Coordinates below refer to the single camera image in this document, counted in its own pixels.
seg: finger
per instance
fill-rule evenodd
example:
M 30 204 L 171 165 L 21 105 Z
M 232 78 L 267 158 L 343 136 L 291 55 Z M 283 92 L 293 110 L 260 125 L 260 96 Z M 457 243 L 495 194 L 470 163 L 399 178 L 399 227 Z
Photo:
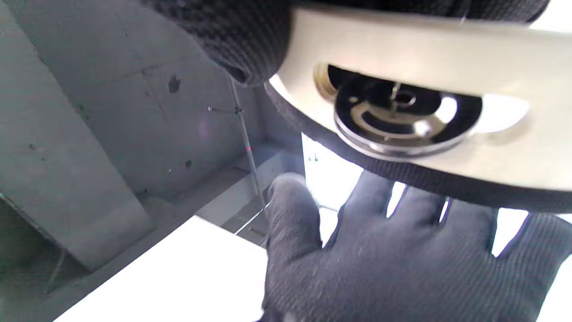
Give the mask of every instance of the finger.
M 572 254 L 572 225 L 549 214 L 529 214 L 499 258 L 548 292 L 560 265 Z
M 269 194 L 268 256 L 274 262 L 290 262 L 320 250 L 320 215 L 304 178 L 295 174 L 280 175 L 272 183 Z
M 385 218 L 394 183 L 371 172 L 363 171 L 345 202 L 345 212 L 360 215 L 375 214 Z
M 453 234 L 488 252 L 496 233 L 498 209 L 451 200 L 443 219 L 443 233 Z
M 408 186 L 392 217 L 407 225 L 434 225 L 439 223 L 446 199 L 447 197 Z

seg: gloved hand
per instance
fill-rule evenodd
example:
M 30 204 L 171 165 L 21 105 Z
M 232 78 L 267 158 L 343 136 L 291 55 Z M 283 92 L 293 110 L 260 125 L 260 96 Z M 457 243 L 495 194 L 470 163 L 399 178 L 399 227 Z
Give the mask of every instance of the gloved hand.
M 498 211 L 407 188 L 386 217 L 393 182 L 363 172 L 323 249 L 303 179 L 271 186 L 261 321 L 535 321 L 572 225 L 529 215 L 491 254 Z

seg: opening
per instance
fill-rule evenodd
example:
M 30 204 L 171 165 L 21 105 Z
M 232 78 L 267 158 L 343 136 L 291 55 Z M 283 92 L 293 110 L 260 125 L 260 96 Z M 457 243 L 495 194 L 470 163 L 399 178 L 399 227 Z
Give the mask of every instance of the opening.
M 435 116 L 441 122 L 448 124 L 455 117 L 455 114 L 457 114 L 457 101 L 452 97 L 444 97 L 439 109 L 435 112 Z
M 483 96 L 483 111 L 475 125 L 476 133 L 496 133 L 523 120 L 530 109 L 527 101 L 504 95 Z
M 415 134 L 418 136 L 427 136 L 431 133 L 431 125 L 427 120 L 415 122 L 415 124 L 413 124 L 413 129 L 415 130 Z
M 415 94 L 411 92 L 399 92 L 397 96 L 395 96 L 395 101 L 401 107 L 408 107 L 415 103 Z
M 321 97 L 332 103 L 336 99 L 337 90 L 341 85 L 357 75 L 359 74 L 330 64 L 317 64 L 314 68 L 314 82 L 317 91 Z

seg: concrete beam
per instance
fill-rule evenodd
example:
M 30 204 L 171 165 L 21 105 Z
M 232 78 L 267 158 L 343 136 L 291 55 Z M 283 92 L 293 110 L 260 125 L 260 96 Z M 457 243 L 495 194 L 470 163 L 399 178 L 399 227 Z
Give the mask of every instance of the concrete beam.
M 0 189 L 13 206 L 95 270 L 151 220 L 0 2 Z
M 287 171 L 285 151 L 274 149 L 272 151 L 272 156 L 257 166 L 258 179 L 263 190 L 272 183 L 275 177 Z M 217 226 L 222 226 L 257 195 L 254 186 L 254 177 L 252 174 L 248 174 L 201 208 L 196 214 Z

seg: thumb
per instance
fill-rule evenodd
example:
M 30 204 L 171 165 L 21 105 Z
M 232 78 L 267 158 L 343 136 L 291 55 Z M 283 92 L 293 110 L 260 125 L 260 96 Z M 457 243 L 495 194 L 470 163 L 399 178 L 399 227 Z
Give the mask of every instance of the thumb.
M 269 194 L 269 259 L 274 264 L 288 263 L 320 250 L 320 215 L 304 178 L 296 174 L 280 175 Z

